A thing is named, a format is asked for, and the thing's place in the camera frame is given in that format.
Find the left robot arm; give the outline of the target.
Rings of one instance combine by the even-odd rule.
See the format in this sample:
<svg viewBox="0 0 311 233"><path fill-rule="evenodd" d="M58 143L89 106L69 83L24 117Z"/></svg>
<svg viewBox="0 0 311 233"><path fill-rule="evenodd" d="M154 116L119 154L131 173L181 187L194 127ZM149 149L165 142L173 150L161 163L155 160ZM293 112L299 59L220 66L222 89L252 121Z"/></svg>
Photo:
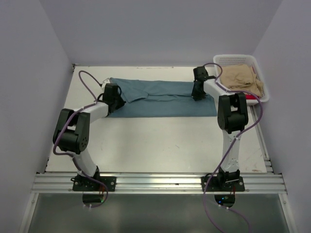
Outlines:
<svg viewBox="0 0 311 233"><path fill-rule="evenodd" d="M99 169L87 149L90 125L122 108L125 101L121 94L122 90L117 84L108 83L92 104L77 110L62 109L53 134L53 153L70 157L78 175L85 177L84 185L92 191L100 187L101 178L97 176Z"/></svg>

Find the blue t shirt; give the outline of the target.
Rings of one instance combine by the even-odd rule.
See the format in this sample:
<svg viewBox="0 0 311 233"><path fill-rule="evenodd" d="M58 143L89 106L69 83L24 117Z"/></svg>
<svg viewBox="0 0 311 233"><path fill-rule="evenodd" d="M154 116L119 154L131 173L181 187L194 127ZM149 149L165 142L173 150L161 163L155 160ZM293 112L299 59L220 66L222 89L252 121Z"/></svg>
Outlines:
<svg viewBox="0 0 311 233"><path fill-rule="evenodd" d="M121 88L125 105L113 112L114 118L215 117L217 110L210 95L195 101L192 82L143 81L111 78Z"/></svg>

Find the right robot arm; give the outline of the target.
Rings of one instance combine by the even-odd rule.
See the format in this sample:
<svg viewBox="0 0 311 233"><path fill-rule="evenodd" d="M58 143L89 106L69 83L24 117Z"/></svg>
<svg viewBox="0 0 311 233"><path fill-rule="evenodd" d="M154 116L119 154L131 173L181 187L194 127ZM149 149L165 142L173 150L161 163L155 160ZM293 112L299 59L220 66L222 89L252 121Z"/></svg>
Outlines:
<svg viewBox="0 0 311 233"><path fill-rule="evenodd" d="M248 124L246 96L243 92L227 94L217 86L216 77L210 76L204 66L193 69L194 85L191 97L203 100L207 95L218 99L217 122L223 132L223 158L216 175L206 175L203 184L207 191L224 190L242 182L239 168L240 136Z"/></svg>

